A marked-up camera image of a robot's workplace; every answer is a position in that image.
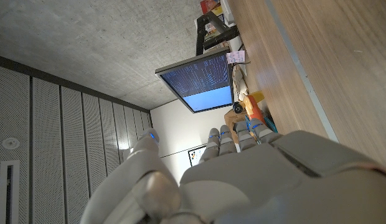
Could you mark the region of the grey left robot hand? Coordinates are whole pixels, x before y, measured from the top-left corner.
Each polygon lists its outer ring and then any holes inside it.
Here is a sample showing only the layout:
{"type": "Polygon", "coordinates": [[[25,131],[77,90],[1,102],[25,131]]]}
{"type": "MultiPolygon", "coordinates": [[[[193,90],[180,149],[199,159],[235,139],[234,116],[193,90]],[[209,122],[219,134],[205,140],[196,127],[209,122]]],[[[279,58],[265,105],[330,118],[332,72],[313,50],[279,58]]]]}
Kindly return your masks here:
{"type": "Polygon", "coordinates": [[[386,168],[316,134],[282,135],[252,119],[211,129],[199,163],[176,180],[149,128],[96,189],[81,221],[386,223],[386,168]]]}

